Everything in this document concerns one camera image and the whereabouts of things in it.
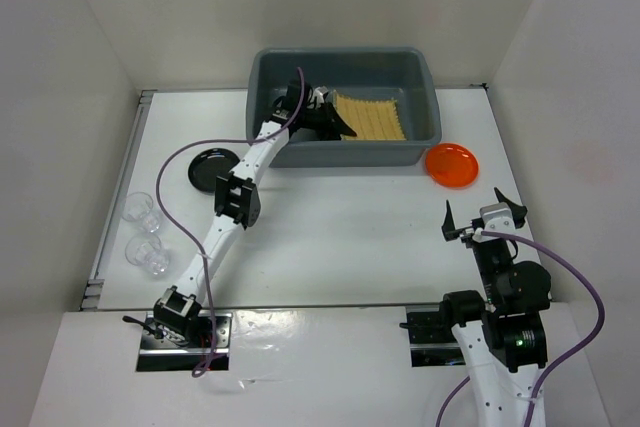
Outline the orange plastic plate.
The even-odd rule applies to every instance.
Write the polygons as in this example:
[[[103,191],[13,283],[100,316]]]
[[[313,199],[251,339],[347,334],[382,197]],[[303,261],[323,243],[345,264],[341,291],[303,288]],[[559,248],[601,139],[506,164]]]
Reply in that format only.
[[[468,187],[479,175],[479,164],[474,154],[455,143],[440,143],[431,148],[424,165],[428,175],[447,188]]]

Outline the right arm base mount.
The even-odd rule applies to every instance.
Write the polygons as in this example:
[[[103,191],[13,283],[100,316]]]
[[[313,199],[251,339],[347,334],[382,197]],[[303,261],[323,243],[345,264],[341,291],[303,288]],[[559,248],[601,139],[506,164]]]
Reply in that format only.
[[[399,327],[407,334],[411,365],[445,367],[464,365],[461,349],[437,305],[409,305]]]

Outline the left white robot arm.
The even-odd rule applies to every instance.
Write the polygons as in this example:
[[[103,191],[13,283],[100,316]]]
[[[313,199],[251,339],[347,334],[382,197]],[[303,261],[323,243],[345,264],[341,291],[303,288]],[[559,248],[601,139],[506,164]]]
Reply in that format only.
[[[289,84],[286,94],[274,101],[257,137],[246,142],[248,151],[217,177],[213,220],[205,239],[200,241],[185,227],[178,227],[195,243],[196,255],[153,308],[155,324],[176,346],[217,345],[216,321],[200,314],[204,302],[213,303],[212,277],[235,240],[256,223],[261,211],[261,178],[300,129],[312,130],[329,140],[356,134],[339,116],[329,90],[311,87],[300,75]]]

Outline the woven bamboo mat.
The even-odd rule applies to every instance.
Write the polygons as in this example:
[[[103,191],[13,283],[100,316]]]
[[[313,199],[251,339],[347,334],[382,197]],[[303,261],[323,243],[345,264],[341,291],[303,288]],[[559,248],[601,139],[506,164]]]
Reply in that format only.
[[[340,117],[357,133],[356,137],[343,136],[343,140],[406,140],[395,99],[356,99],[335,91],[334,107]]]

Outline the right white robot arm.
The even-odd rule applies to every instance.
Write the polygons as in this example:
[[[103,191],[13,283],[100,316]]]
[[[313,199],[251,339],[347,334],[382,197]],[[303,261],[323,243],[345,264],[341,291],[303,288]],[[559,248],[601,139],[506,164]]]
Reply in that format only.
[[[495,195],[466,227],[445,215],[445,240],[472,251],[483,289],[445,294],[438,328],[461,350],[480,425],[543,426],[544,399],[534,385],[548,362],[541,314],[550,307],[551,276],[535,261],[516,259],[512,237],[527,209]]]

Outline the clear plastic cup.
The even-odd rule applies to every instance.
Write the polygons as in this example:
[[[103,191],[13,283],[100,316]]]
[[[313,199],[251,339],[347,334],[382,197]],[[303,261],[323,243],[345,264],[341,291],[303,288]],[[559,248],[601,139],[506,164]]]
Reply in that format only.
[[[160,238],[153,233],[135,235],[125,247],[126,260],[137,267],[144,268],[150,274],[164,274],[170,264],[168,251]]]
[[[125,198],[122,219],[149,233],[156,233],[162,223],[161,212],[156,209],[153,198],[145,192],[133,192]]]

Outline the black plate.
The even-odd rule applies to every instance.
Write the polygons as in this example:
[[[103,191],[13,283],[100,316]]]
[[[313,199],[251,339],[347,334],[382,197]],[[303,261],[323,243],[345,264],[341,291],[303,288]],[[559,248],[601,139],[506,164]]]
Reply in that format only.
[[[239,157],[229,149],[207,149],[192,159],[187,170],[188,179],[197,191],[213,195],[217,178],[238,163]]]

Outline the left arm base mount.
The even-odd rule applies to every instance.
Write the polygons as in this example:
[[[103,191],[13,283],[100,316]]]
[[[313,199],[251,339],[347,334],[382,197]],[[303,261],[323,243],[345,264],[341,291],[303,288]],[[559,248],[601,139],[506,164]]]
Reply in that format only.
[[[145,313],[143,320],[124,315],[122,321],[141,328],[137,372],[191,372],[210,353],[210,333],[186,340],[165,327],[157,326],[150,312]],[[209,371],[227,371],[229,368],[232,321],[231,312],[216,315],[216,356],[208,367]]]

